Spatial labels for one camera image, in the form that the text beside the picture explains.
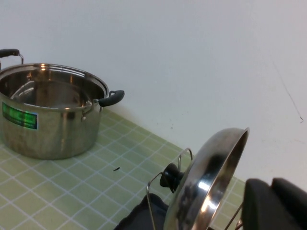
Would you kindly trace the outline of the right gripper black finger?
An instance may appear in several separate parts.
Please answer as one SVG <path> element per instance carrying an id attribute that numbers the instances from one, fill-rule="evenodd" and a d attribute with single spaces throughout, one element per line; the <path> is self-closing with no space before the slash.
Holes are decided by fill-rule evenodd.
<path id="1" fill-rule="evenodd" d="M 241 220 L 245 230 L 305 230 L 307 193 L 283 178 L 248 179 Z"/>

